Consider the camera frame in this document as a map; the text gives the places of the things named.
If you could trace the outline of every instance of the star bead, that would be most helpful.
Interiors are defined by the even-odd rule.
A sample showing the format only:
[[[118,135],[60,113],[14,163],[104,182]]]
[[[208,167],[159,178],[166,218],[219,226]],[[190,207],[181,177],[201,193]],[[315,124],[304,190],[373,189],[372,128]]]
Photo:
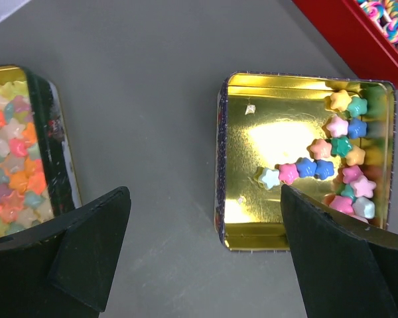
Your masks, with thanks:
[[[317,160],[316,177],[320,180],[325,180],[330,176],[334,175],[333,162],[325,160]]]
[[[345,185],[345,188],[342,190],[340,195],[342,197],[349,197],[352,200],[352,202],[355,202],[357,199],[354,195],[354,189],[352,189],[352,186],[350,184]]]
[[[298,177],[297,166],[295,164],[281,164],[279,166],[279,179],[288,185],[291,185]]]
[[[337,109],[339,111],[345,111],[348,104],[351,103],[351,97],[345,89],[341,89],[338,93],[333,93],[330,96],[331,109]]]
[[[376,188],[376,183],[369,181],[365,176],[359,177],[356,181],[351,182],[351,187],[354,189],[356,197],[373,197],[373,190]]]
[[[332,155],[339,155],[341,157],[345,157],[351,150],[352,145],[349,139],[345,136],[340,138],[333,138],[332,143]]]
[[[337,115],[332,117],[332,120],[327,125],[327,129],[330,131],[332,137],[341,137],[348,134],[348,121],[343,120]]]
[[[18,213],[17,223],[21,224],[24,228],[29,229],[33,225],[33,221],[37,220],[37,216],[30,208],[26,208]]]
[[[350,197],[341,197],[337,195],[329,204],[329,207],[345,214],[354,214]]]
[[[364,163],[365,150],[354,145],[352,150],[345,156],[346,164],[349,166],[361,165]]]
[[[357,139],[361,137],[365,137],[367,134],[367,123],[353,118],[350,121],[350,125],[348,126],[348,136],[351,139]]]
[[[349,168],[344,168],[342,170],[342,174],[344,175],[342,181],[345,184],[349,184],[352,181],[355,181],[359,177],[361,177],[363,175],[363,172],[361,171],[359,166],[351,166]]]
[[[255,114],[255,105],[246,106],[245,115],[247,114]]]
[[[332,151],[332,144],[326,142],[324,139],[318,139],[311,147],[311,152],[314,154],[314,159],[320,160],[322,158],[329,158]]]
[[[25,193],[24,205],[26,207],[37,209],[44,201],[45,198],[43,198],[41,195],[35,194],[34,192],[28,191]]]
[[[43,174],[43,179],[44,179],[44,187],[45,187],[46,180],[44,178],[44,174]],[[258,177],[258,182],[260,184],[262,184],[264,186],[264,189],[266,189],[266,190],[270,190],[272,187],[278,186],[280,184],[279,171],[264,168],[263,173]]]
[[[375,216],[375,205],[366,197],[359,197],[352,207],[354,208],[355,214],[359,217],[372,219]]]
[[[313,177],[316,174],[317,164],[308,158],[302,158],[297,163],[297,170],[300,178]]]
[[[347,110],[350,112],[351,117],[365,115],[367,113],[367,99],[354,96]]]

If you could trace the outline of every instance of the pastel star candy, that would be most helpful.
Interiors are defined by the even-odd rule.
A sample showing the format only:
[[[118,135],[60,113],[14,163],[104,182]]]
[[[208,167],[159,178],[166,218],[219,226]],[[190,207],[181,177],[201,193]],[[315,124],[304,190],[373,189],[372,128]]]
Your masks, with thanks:
[[[326,142],[324,139],[317,139],[310,147],[310,150],[314,154],[314,159],[329,158],[332,151],[332,144]]]
[[[351,117],[365,115],[367,113],[367,99],[354,96],[347,110],[350,112]]]
[[[351,182],[351,186],[356,197],[372,198],[376,183],[369,181],[365,176],[361,176],[356,181]]]
[[[327,129],[330,131],[332,137],[346,136],[348,134],[348,121],[334,115],[330,123],[327,124]]]
[[[330,176],[334,175],[333,162],[325,160],[317,160],[316,177],[320,180],[325,180]]]
[[[350,197],[341,197],[337,195],[329,204],[329,207],[345,214],[354,214]]]
[[[25,143],[16,138],[9,140],[9,148],[16,157],[25,157],[28,154]]]
[[[24,205],[27,207],[37,209],[44,201],[45,198],[41,195],[35,194],[34,192],[28,191],[25,193]]]
[[[0,156],[6,157],[10,153],[10,148],[7,142],[5,142],[3,139],[0,139]]]
[[[44,178],[43,174],[43,189],[40,191],[42,192],[45,187],[46,187],[46,180]],[[278,170],[272,170],[268,168],[263,169],[263,173],[258,177],[258,182],[264,186],[264,189],[270,190],[274,186],[278,186],[280,184],[279,181],[279,171]]]
[[[344,178],[342,181],[345,184],[349,184],[352,181],[357,180],[359,177],[363,175],[363,172],[361,171],[359,166],[351,166],[349,168],[344,168],[342,170],[342,174],[344,175]]]
[[[291,185],[297,178],[299,174],[297,171],[297,166],[295,164],[281,164],[279,166],[279,179],[288,185]]]
[[[348,126],[348,136],[351,139],[357,139],[361,137],[365,137],[367,134],[367,123],[353,118],[350,121],[350,125]]]
[[[359,217],[372,219],[375,216],[375,205],[366,197],[359,197],[352,207],[355,214]]]
[[[29,229],[35,220],[37,220],[37,216],[34,214],[34,211],[31,208],[26,208],[18,213],[16,222]]]
[[[341,157],[345,157],[352,150],[351,142],[345,136],[333,138],[330,142],[332,143],[332,155],[334,156],[338,154]]]
[[[337,93],[333,93],[330,96],[331,109],[337,109],[339,111],[345,111],[348,107],[348,104],[351,103],[351,97],[348,95],[348,92],[345,89],[341,89]]]
[[[297,170],[300,178],[313,177],[316,174],[317,164],[308,158],[302,158],[297,163]]]
[[[364,163],[365,150],[354,145],[352,150],[345,156],[346,164],[349,166],[362,165]]]
[[[345,188],[342,190],[340,193],[342,197],[349,197],[352,202],[356,201],[356,196],[354,195],[354,189],[352,189],[352,186],[350,184],[346,184]]]
[[[16,120],[15,118],[12,118],[9,121],[9,124],[5,125],[3,127],[3,129],[6,130],[8,139],[12,139],[12,138],[22,139],[23,138],[22,132],[25,129],[25,125],[20,124],[18,122],[18,120]]]

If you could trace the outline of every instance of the metal tin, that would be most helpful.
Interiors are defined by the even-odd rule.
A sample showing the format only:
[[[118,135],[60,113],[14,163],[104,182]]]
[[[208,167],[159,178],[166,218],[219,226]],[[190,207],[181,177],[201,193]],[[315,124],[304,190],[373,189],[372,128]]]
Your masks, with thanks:
[[[6,100],[9,101],[9,104],[15,104],[15,97],[18,97],[19,101],[24,103],[27,108],[25,112],[21,112],[21,114],[23,113],[24,116],[27,116],[27,121],[25,122],[22,116],[17,116],[16,111],[13,113],[12,118],[17,118],[16,123],[23,125],[25,130],[28,127],[28,122],[32,122],[34,125],[33,138],[36,141],[33,145],[39,150],[37,150],[37,157],[41,161],[41,173],[44,173],[46,180],[46,190],[37,195],[41,196],[42,200],[45,199],[45,202],[48,204],[48,207],[45,208],[47,212],[43,213],[43,215],[37,213],[40,207],[38,209],[32,207],[34,216],[38,217],[37,221],[40,223],[47,221],[53,218],[53,216],[69,212],[81,206],[68,139],[64,130],[63,116],[55,86],[27,69],[9,65],[0,66],[0,87],[0,98],[6,95],[6,98],[3,97],[1,100],[1,107],[5,107]],[[29,152],[28,155],[21,158],[27,164],[27,160],[30,157],[31,154]],[[3,167],[3,170],[5,170],[7,177],[11,179],[14,171],[9,171],[8,167]],[[27,175],[26,178],[29,185],[31,177]],[[25,195],[26,200],[25,190],[17,191],[21,195]],[[25,203],[26,201],[24,201],[23,209],[28,209]]]
[[[386,229],[393,165],[395,90],[386,81],[313,78],[238,72],[218,96],[215,228],[230,250],[288,250],[281,217],[281,187],[267,191],[254,176],[260,167],[310,158],[309,146],[327,138],[325,124],[334,114],[329,96],[345,89],[368,100],[365,138],[354,140],[366,151],[364,174],[377,183],[371,224]],[[247,105],[255,112],[245,114]],[[339,157],[329,159],[335,168]],[[293,186],[322,201],[334,193],[337,175],[303,178]]]

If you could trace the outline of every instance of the gray table surface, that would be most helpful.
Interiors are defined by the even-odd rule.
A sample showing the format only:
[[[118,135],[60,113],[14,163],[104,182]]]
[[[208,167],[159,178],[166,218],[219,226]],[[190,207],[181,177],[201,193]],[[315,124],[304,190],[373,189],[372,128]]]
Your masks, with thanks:
[[[231,253],[212,223],[224,78],[355,77],[290,1],[33,0],[0,24],[8,63],[58,86],[83,201],[131,190],[101,317],[306,317],[291,255]]]

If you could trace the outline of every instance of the orange star candy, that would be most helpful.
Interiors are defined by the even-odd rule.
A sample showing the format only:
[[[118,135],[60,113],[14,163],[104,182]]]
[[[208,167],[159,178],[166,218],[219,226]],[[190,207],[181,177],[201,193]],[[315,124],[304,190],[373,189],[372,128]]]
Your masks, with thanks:
[[[29,178],[27,190],[40,195],[46,189],[46,177],[43,172],[37,172]]]
[[[15,174],[11,174],[10,179],[9,188],[15,189],[19,193],[24,193],[27,190],[28,178],[25,175],[25,171],[18,171]]]
[[[27,123],[27,127],[22,132],[22,135],[31,144],[35,144],[37,142],[37,133],[35,132],[35,127],[33,123]]]

